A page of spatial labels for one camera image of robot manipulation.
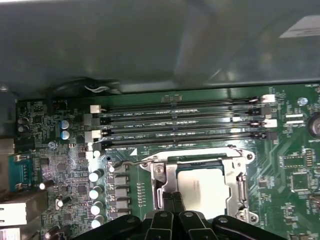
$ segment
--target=capacitor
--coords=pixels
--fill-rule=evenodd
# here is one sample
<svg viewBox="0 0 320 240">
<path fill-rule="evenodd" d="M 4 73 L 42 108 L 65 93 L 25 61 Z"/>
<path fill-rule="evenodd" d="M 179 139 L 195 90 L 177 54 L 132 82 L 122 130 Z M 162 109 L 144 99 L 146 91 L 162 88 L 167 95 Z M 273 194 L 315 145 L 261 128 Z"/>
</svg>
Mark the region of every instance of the capacitor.
<svg viewBox="0 0 320 240">
<path fill-rule="evenodd" d="M 91 222 L 91 227 L 93 229 L 100 227 L 105 223 L 105 218 L 101 215 L 95 216 L 94 220 Z"/>
<path fill-rule="evenodd" d="M 42 183 L 39 184 L 39 189 L 40 190 L 45 190 L 47 188 L 53 187 L 55 185 L 55 181 L 53 181 L 52 179 L 44 181 Z"/>
<path fill-rule="evenodd" d="M 29 132 L 29 127 L 28 126 L 20 126 L 20 127 L 18 127 L 18 132 L 19 133 L 28 133 Z"/>
<path fill-rule="evenodd" d="M 18 119 L 18 124 L 20 125 L 27 125 L 29 123 L 29 119 L 26 117 L 22 117 Z"/>
<path fill-rule="evenodd" d="M 102 193 L 102 188 L 100 186 L 95 186 L 90 192 L 89 197 L 92 200 L 95 200 L 99 197 L 99 195 Z"/>
<path fill-rule="evenodd" d="M 102 176 L 101 171 L 97 169 L 89 174 L 89 180 L 95 183 L 96 181 L 98 181 L 99 178 L 101 178 L 101 176 Z"/>
<path fill-rule="evenodd" d="M 67 131 L 67 130 L 63 130 L 60 134 L 60 137 L 62 140 L 68 140 L 72 137 L 72 134 L 70 131 Z"/>
<path fill-rule="evenodd" d="M 60 122 L 60 128 L 63 129 L 63 130 L 69 129 L 71 127 L 72 127 L 72 123 L 69 122 L 68 120 L 62 120 Z"/>
<path fill-rule="evenodd" d="M 69 196 L 64 196 L 63 198 L 61 198 L 58 202 L 57 202 L 57 205 L 59 208 L 62 208 L 63 205 L 67 204 L 71 202 L 71 197 Z"/>
<path fill-rule="evenodd" d="M 48 143 L 48 148 L 49 149 L 56 149 L 57 148 L 57 143 L 55 141 L 50 141 Z"/>
<path fill-rule="evenodd" d="M 92 215 L 95 215 L 95 216 L 96 216 L 96 215 L 98 215 L 98 214 L 101 212 L 101 210 L 103 209 L 103 207 L 104 207 L 104 205 L 103 205 L 102 202 L 96 201 L 96 202 L 92 205 L 90 211 L 91 211 Z"/>
<path fill-rule="evenodd" d="M 45 234 L 45 239 L 51 239 L 57 232 L 59 232 L 60 227 L 58 225 L 54 225 L 52 228 L 50 228 Z"/>
</svg>

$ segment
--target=microchip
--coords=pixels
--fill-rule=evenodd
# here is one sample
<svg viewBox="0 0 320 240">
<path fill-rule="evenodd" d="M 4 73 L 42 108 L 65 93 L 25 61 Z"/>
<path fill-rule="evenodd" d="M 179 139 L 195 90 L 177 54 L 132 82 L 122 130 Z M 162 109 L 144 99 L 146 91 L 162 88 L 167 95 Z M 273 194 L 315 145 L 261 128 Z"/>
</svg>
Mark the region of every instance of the microchip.
<svg viewBox="0 0 320 240">
<path fill-rule="evenodd" d="M 42 157 L 40 158 L 40 165 L 49 165 L 49 158 L 47 157 Z"/>
<path fill-rule="evenodd" d="M 65 213 L 63 215 L 63 220 L 65 221 L 70 221 L 71 220 L 71 214 L 70 213 Z"/>
<path fill-rule="evenodd" d="M 68 187 L 67 186 L 61 186 L 59 188 L 60 192 L 68 192 Z"/>
<path fill-rule="evenodd" d="M 42 116 L 39 116 L 39 115 L 35 116 L 35 117 L 33 118 L 33 122 L 34 122 L 35 124 L 42 124 Z"/>
<path fill-rule="evenodd" d="M 78 158 L 79 159 L 84 159 L 86 157 L 86 153 L 85 152 L 78 152 Z"/>
<path fill-rule="evenodd" d="M 85 138 L 83 136 L 77 136 L 75 139 L 75 142 L 77 144 L 84 144 L 85 143 Z"/>
<path fill-rule="evenodd" d="M 309 189 L 309 174 L 307 172 L 294 172 L 291 175 L 291 189 L 295 192 Z"/>
<path fill-rule="evenodd" d="M 284 156 L 282 157 L 284 168 L 298 168 L 305 165 L 303 156 Z"/>
<path fill-rule="evenodd" d="M 66 170 L 66 164 L 64 163 L 59 163 L 56 168 L 58 169 L 58 171 L 65 171 Z"/>
<path fill-rule="evenodd" d="M 85 185 L 79 185 L 77 187 L 77 191 L 79 194 L 86 194 L 87 193 L 87 187 Z"/>
<path fill-rule="evenodd" d="M 259 181 L 258 183 L 260 188 L 266 188 L 267 187 L 267 181 Z"/>
</svg>

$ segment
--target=cable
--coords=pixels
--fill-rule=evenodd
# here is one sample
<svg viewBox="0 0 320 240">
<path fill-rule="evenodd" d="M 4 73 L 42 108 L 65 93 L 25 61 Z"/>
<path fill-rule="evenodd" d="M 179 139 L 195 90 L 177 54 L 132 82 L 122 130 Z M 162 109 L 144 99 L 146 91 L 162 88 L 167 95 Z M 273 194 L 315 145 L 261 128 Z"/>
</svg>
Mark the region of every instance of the cable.
<svg viewBox="0 0 320 240">
<path fill-rule="evenodd" d="M 102 93 L 103 91 L 110 90 L 110 88 L 107 87 L 107 86 L 100 86 L 100 87 L 97 87 L 97 88 L 93 89 L 93 88 L 90 88 L 90 87 L 85 85 L 84 88 L 89 90 L 89 91 L 91 91 L 91 92 L 93 92 L 93 93 L 95 93 L 95 94 Z"/>
</svg>

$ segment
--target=black capacitor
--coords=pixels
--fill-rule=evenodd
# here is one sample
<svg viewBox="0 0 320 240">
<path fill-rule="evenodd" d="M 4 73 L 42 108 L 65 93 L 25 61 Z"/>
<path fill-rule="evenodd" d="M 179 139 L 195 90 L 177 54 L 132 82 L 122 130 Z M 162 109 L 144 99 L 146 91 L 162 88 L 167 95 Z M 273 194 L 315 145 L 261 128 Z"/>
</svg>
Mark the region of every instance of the black capacitor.
<svg viewBox="0 0 320 240">
<path fill-rule="evenodd" d="M 59 208 L 62 208 L 65 204 L 71 202 L 71 197 L 70 196 L 64 196 L 57 202 L 57 206 Z"/>
<path fill-rule="evenodd" d="M 60 230 L 60 227 L 58 225 L 54 225 L 52 228 L 50 228 L 45 234 L 44 238 L 45 239 L 52 239 L 53 236 L 56 235 Z"/>
<path fill-rule="evenodd" d="M 53 181 L 52 179 L 44 181 L 42 183 L 39 184 L 39 189 L 40 190 L 45 190 L 47 188 L 53 187 L 55 185 L 55 181 Z"/>
<path fill-rule="evenodd" d="M 29 123 L 29 119 L 26 117 L 22 117 L 18 119 L 18 124 L 20 125 L 27 125 Z"/>
<path fill-rule="evenodd" d="M 18 127 L 18 132 L 19 133 L 28 133 L 29 130 L 30 130 L 29 127 L 25 126 L 25 125 Z"/>
</svg>

